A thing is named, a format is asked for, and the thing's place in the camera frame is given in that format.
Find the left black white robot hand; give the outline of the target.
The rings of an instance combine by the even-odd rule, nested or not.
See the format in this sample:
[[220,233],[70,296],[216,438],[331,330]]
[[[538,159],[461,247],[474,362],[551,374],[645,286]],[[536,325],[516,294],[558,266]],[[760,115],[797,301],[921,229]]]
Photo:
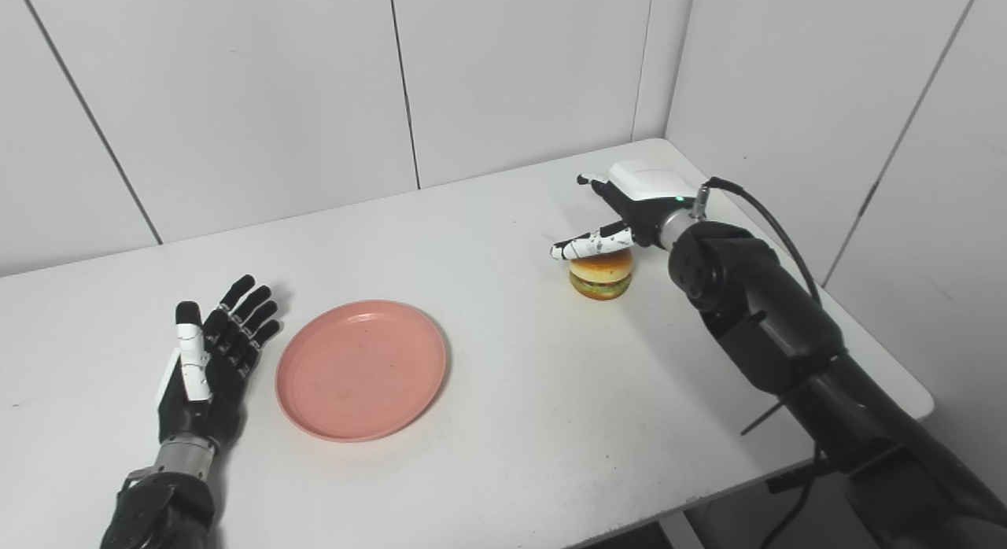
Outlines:
[[244,275],[208,315],[185,300],[174,312],[177,353],[157,407],[160,441],[195,437],[226,450],[242,429],[245,392],[265,345],[281,330],[272,288]]

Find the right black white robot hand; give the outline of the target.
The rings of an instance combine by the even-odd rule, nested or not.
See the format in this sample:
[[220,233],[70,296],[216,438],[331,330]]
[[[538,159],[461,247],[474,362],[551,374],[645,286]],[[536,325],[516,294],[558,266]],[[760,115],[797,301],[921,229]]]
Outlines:
[[614,164],[607,173],[579,174],[618,214],[619,220],[551,246],[551,258],[573,261],[657,245],[669,250],[684,230],[706,218],[708,186],[693,186],[676,172],[640,160]]

